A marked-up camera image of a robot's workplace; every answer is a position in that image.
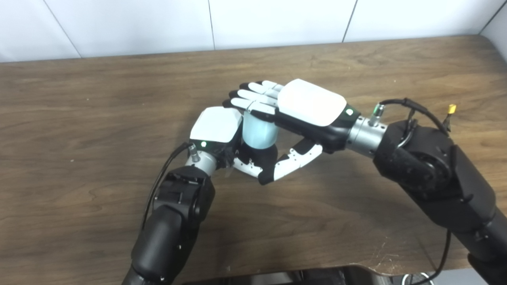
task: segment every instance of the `wooden table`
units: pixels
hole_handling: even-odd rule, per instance
[[[365,114],[408,96],[443,119],[456,103],[452,137],[507,213],[507,65],[477,35],[4,63],[0,282],[119,284],[151,183],[200,112],[242,82],[295,78]],[[406,114],[390,107],[384,121]],[[279,138],[282,150],[299,140]],[[432,270],[442,254],[444,230],[350,151],[263,187],[238,171],[213,183],[177,283],[349,264],[402,274]],[[446,269],[468,266],[454,239]]]

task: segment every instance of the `yellow connector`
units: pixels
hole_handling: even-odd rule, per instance
[[[447,113],[449,115],[452,115],[452,114],[454,114],[454,112],[456,112],[456,104],[450,104],[449,109],[447,110]]]

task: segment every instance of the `cable connector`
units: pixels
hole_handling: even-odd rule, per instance
[[[373,109],[372,116],[370,117],[370,120],[368,121],[368,125],[370,127],[376,127],[379,125],[380,117],[382,117],[382,114],[384,114],[385,105],[378,103],[375,106],[375,109]]]
[[[456,104],[450,104],[447,109],[447,117],[444,119],[442,125],[446,128],[448,132],[451,132],[451,115],[456,112]]]
[[[192,157],[192,162],[201,161],[201,157],[197,153],[197,147],[195,146],[195,144],[192,144],[189,146],[189,153],[190,153],[190,156]]]

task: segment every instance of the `white wall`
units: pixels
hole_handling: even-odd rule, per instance
[[[487,37],[507,61],[507,5],[496,14],[481,35]]]
[[[0,62],[477,34],[504,1],[0,0]]]
[[[207,0],[46,3],[83,57],[213,49]]]
[[[478,34],[505,0],[358,0],[346,42]]]
[[[340,43],[355,0],[210,0],[217,49]]]
[[[0,0],[0,62],[79,57],[43,0]]]

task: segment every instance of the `black wire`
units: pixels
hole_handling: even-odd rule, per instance
[[[442,259],[440,260],[440,265],[439,267],[435,270],[435,273],[433,273],[433,275],[431,275],[430,277],[424,279],[424,280],[421,280],[419,282],[416,282],[414,284],[410,283],[410,285],[422,285],[426,282],[429,282],[433,279],[435,279],[441,272],[442,270],[444,270],[444,265],[445,265],[445,261],[447,260],[447,254],[449,253],[449,247],[451,245],[451,231],[450,230],[447,230],[447,233],[446,233],[446,240],[445,240],[445,247],[444,247],[444,253],[442,253]]]
[[[413,119],[414,114],[415,114],[415,110],[410,109],[409,117],[407,119],[407,123],[406,123],[406,127],[405,127],[405,133],[403,134],[402,140],[404,140],[405,138],[407,138],[409,136],[409,134],[414,130],[415,125],[417,124],[417,121],[414,122],[414,119]]]
[[[169,155],[169,157],[167,158],[167,160],[164,163],[164,166],[162,166],[162,169],[160,170],[160,172],[159,172],[159,174],[157,176],[157,179],[155,179],[155,182],[153,183],[152,189],[150,190],[150,194],[148,195],[148,200],[146,201],[146,206],[144,207],[144,215],[142,215],[142,221],[141,221],[141,230],[144,229],[144,224],[146,223],[146,219],[148,217],[148,213],[150,212],[150,205],[152,203],[153,196],[155,195],[155,191],[158,188],[158,185],[160,184],[160,180],[164,176],[165,171],[169,167],[169,164],[171,164],[171,162],[173,161],[173,159],[176,156],[178,156],[178,154],[180,154],[182,151],[184,151],[185,149],[187,149],[191,145],[192,144],[190,144],[188,142],[184,142],[183,144],[181,144],[179,147],[177,147],[171,153],[171,155]]]
[[[435,126],[442,133],[444,133],[446,136],[449,136],[449,132],[447,131],[446,127],[438,120],[438,118],[435,117],[435,115],[433,115],[430,111],[428,111],[428,109],[426,109],[425,107],[423,107],[422,105],[418,104],[415,101],[412,101],[412,100],[410,100],[408,98],[405,98],[405,99],[389,99],[389,100],[384,100],[384,101],[380,102],[379,104],[381,104],[381,105],[398,104],[398,105],[403,105],[403,106],[412,108],[412,109],[420,112],[421,114],[427,116],[431,121],[433,121],[433,123],[435,124]]]

